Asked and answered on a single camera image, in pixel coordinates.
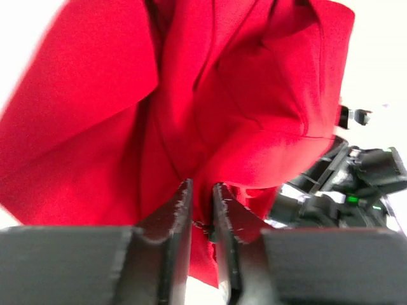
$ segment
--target green light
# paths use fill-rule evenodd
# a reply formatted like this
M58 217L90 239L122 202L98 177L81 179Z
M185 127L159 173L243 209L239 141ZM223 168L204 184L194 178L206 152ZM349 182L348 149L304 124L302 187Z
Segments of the green light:
M359 201L359 198L355 196L349 196L348 198L346 198L346 200L350 203L357 203Z

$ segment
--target red garment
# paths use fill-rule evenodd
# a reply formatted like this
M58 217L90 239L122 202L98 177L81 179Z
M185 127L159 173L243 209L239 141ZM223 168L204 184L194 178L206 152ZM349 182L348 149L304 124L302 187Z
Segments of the red garment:
M70 0L0 121L24 224L134 224L224 181L260 217L331 144L354 14L325 0ZM193 228L190 275L216 285Z

